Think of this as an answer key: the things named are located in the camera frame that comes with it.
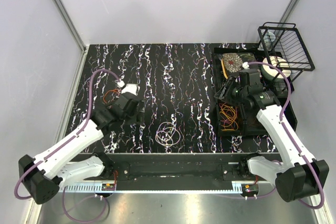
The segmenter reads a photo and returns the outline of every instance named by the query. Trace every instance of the wire dish rack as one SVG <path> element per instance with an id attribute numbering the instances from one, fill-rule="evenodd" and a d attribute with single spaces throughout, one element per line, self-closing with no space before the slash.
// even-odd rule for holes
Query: wire dish rack
<path id="1" fill-rule="evenodd" d="M 289 74 L 288 79 L 291 83 L 304 71 L 315 69 L 296 24 L 266 22 L 258 28 L 258 33 L 258 49 L 264 51 L 269 64 L 276 63 L 277 68 Z M 278 76 L 279 74 L 274 76 L 272 82 L 275 82 Z M 276 81 L 274 86 L 278 91 L 286 90 L 284 81 Z"/>

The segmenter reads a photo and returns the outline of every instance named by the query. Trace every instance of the metal floor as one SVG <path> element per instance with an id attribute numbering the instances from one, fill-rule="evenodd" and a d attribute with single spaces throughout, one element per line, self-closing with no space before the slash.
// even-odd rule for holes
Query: metal floor
<path id="1" fill-rule="evenodd" d="M 270 185 L 260 185 L 260 194 L 270 190 Z M 67 209 L 87 196 L 67 194 Z M 109 208 L 97 223 L 317 223 L 312 210 L 298 201 L 286 203 L 276 192 L 265 199 L 248 201 L 218 195 L 185 194 L 114 194 L 108 201 Z M 91 198 L 71 210 L 70 214 L 80 220 L 89 220 L 96 217 L 102 207 L 103 202 Z M 61 194 L 42 206 L 38 223 L 74 223 L 62 212 Z"/>

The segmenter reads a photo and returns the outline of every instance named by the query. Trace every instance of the white wall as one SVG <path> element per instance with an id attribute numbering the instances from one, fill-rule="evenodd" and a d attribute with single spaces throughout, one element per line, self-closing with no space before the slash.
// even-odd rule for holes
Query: white wall
<path id="1" fill-rule="evenodd" d="M 290 0 L 62 0 L 86 44 L 256 42 Z"/>
<path id="2" fill-rule="evenodd" d="M 13 193 L 18 160 L 55 141 L 79 58 L 52 0 L 0 0 L 1 223 L 22 219 L 27 202 Z"/>
<path id="3" fill-rule="evenodd" d="M 297 133 L 317 159 L 330 166 L 325 185 L 328 205 L 336 218 L 336 3 L 300 0 L 290 22 L 297 23 L 312 60 L 313 72 L 295 82 L 292 104 L 298 118 Z"/>

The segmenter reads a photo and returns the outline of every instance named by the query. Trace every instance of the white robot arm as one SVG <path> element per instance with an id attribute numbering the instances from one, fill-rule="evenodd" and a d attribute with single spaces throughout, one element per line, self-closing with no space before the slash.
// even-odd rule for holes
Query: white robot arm
<path id="1" fill-rule="evenodd" d="M 258 175 L 275 185 L 286 202 L 318 194 L 329 172 L 324 160 L 317 161 L 305 148 L 288 123 L 279 100 L 270 90 L 265 91 L 256 69 L 239 72 L 240 82 L 229 77 L 215 95 L 233 106 L 244 105 L 245 110 L 257 109 L 257 119 L 275 143 L 283 165 L 266 160 L 254 153 L 239 162 L 241 176 Z"/>
<path id="2" fill-rule="evenodd" d="M 138 99 L 137 92 L 137 85 L 127 84 L 111 108 L 96 106 L 91 118 L 82 122 L 57 144 L 33 158 L 25 155 L 19 160 L 22 183 L 36 203 L 49 201 L 58 193 L 59 188 L 83 179 L 108 179 L 113 175 L 114 163 L 104 153 L 94 153 L 87 160 L 68 163 L 86 147 L 110 134 L 116 123 L 143 122 L 144 104 Z"/>

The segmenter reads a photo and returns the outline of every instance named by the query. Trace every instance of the white cable bundle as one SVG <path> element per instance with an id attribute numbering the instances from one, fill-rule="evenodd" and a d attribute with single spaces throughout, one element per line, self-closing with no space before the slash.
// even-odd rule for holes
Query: white cable bundle
<path id="1" fill-rule="evenodd" d="M 173 140 L 175 133 L 178 134 L 176 142 Z M 172 147 L 181 140 L 181 134 L 173 123 L 163 122 L 157 128 L 155 140 L 164 147 Z"/>

